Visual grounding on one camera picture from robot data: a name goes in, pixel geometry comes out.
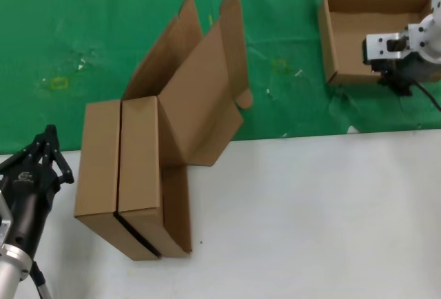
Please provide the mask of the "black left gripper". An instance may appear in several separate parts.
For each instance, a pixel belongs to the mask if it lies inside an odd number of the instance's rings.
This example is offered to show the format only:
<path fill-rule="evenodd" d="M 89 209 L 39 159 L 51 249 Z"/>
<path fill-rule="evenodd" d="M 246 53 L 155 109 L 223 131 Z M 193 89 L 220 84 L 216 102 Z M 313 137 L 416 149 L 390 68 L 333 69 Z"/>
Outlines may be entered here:
<path fill-rule="evenodd" d="M 61 172 L 59 178 L 52 168 L 44 167 L 53 162 Z M 12 214 L 6 243 L 35 255 L 60 184 L 74 183 L 60 151 L 56 126 L 47 125 L 29 145 L 1 162 L 1 175 L 1 191 Z"/>

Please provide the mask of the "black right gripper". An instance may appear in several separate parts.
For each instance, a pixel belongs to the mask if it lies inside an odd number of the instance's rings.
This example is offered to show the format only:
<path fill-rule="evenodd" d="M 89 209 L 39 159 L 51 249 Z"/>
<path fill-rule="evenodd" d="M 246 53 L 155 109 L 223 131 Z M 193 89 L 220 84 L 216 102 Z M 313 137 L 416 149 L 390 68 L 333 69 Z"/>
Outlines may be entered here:
<path fill-rule="evenodd" d="M 390 87 L 397 96 L 413 96 L 412 81 L 440 81 L 440 64 L 428 62 L 418 53 L 403 59 L 373 60 L 373 71 L 380 73 L 378 85 Z"/>

